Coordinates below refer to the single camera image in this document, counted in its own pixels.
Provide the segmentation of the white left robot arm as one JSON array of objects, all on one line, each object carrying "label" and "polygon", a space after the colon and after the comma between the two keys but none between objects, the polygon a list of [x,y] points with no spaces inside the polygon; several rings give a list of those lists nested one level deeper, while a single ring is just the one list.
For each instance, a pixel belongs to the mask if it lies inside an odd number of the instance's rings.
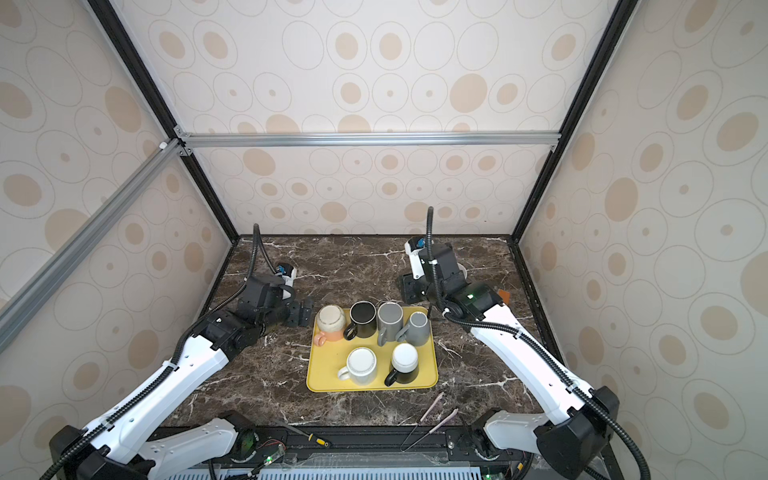
[{"label": "white left robot arm", "polygon": [[170,359],[130,395],[77,429],[50,440],[46,479],[165,479],[226,456],[249,457],[253,426],[229,412],[202,426],[159,440],[152,434],[202,383],[278,326],[309,324],[313,303],[298,301],[296,274],[251,274],[236,293],[238,305],[202,315],[179,338]]}]

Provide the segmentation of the pink cream mug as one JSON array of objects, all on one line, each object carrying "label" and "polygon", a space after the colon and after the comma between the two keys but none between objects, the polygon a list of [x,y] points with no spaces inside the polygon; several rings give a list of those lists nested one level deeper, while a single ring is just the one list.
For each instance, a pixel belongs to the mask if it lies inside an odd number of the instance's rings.
[{"label": "pink cream mug", "polygon": [[346,317],[338,305],[322,307],[315,317],[318,333],[313,337],[313,344],[322,347],[327,342],[336,342],[344,338]]}]

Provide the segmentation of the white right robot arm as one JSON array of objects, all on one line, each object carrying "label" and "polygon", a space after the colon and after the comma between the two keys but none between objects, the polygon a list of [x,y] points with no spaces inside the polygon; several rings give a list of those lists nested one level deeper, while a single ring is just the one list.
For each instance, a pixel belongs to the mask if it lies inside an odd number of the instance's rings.
[{"label": "white right robot arm", "polygon": [[412,237],[405,243],[411,271],[402,278],[407,303],[428,301],[451,323],[488,346],[534,395],[540,415],[497,411],[481,424],[494,450],[541,456],[564,478],[593,475],[592,460],[620,439],[641,478],[651,476],[641,449],[617,421],[619,400],[608,387],[593,388],[550,354],[517,320],[499,293],[469,281],[449,244]]}]

